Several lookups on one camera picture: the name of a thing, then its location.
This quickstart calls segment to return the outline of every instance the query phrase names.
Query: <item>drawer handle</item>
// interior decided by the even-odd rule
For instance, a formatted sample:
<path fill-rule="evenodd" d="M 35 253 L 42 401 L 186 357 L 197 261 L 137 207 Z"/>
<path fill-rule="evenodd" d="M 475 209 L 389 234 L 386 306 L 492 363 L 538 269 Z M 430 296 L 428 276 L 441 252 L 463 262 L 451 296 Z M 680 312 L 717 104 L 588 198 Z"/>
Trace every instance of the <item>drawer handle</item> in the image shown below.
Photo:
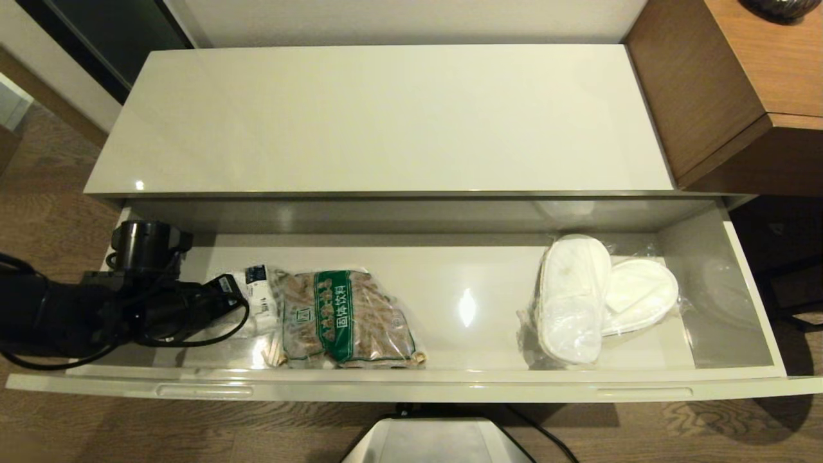
<path fill-rule="evenodd" d="M 598 397 L 612 399 L 672 400 L 689 399 L 694 396 L 689 387 L 635 387 L 597 389 Z"/>
<path fill-rule="evenodd" d="M 242 399 L 251 397 L 254 389 L 248 386 L 187 386 L 168 384 L 158 386 L 158 397 L 174 399 Z"/>

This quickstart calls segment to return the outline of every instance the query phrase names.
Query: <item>wooden cabinet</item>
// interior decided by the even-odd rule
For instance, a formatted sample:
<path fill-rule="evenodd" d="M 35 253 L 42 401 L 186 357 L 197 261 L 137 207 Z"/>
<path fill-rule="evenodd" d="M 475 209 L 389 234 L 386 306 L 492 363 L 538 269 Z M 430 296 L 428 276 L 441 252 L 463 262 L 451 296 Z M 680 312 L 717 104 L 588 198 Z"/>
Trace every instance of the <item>wooden cabinet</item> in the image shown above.
<path fill-rule="evenodd" d="M 650 0 L 626 44 L 680 188 L 823 194 L 823 8 Z"/>

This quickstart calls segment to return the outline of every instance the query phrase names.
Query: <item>green label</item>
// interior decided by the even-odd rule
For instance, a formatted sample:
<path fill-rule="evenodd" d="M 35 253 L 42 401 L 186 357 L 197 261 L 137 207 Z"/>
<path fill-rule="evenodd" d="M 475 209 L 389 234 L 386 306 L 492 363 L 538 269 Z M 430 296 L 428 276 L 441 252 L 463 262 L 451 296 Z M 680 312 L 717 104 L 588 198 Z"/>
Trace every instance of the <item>green label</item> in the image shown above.
<path fill-rule="evenodd" d="M 346 362 L 354 355 L 353 310 L 348 271 L 314 275 L 317 332 L 326 352 L 338 362 Z"/>

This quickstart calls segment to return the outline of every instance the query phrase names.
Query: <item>white wall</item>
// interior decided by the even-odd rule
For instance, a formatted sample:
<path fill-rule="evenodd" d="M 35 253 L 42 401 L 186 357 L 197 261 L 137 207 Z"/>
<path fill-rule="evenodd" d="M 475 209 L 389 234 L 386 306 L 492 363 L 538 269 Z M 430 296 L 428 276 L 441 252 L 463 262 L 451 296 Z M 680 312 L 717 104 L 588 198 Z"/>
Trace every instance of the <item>white wall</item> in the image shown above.
<path fill-rule="evenodd" d="M 14 0 L 0 0 L 0 44 L 92 122 L 111 131 L 120 104 Z"/>
<path fill-rule="evenodd" d="M 646 0 L 165 0 L 200 47 L 616 44 Z"/>

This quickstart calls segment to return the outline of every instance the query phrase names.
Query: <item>white drawer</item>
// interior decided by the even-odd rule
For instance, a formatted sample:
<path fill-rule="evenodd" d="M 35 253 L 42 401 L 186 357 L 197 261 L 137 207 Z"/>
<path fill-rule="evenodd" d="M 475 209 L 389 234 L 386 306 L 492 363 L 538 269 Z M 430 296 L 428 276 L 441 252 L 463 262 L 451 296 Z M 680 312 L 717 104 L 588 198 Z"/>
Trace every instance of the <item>white drawer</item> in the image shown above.
<path fill-rule="evenodd" d="M 291 271 L 368 269 L 406 307 L 426 369 L 269 368 L 260 353 L 264 339 L 230 339 L 185 351 L 125 346 L 68 372 L 12 374 L 7 387 L 395 402 L 716 400 L 823 391 L 823 378 L 787 377 L 734 228 L 715 199 L 144 199 L 132 201 L 126 217 L 195 232 L 184 281 L 261 263 Z M 690 304 L 650 329 L 606 339 L 592 368 L 530 367 L 518 346 L 517 312 L 530 304 L 547 233 L 571 231 L 601 238 L 615 260 L 651 244 Z"/>

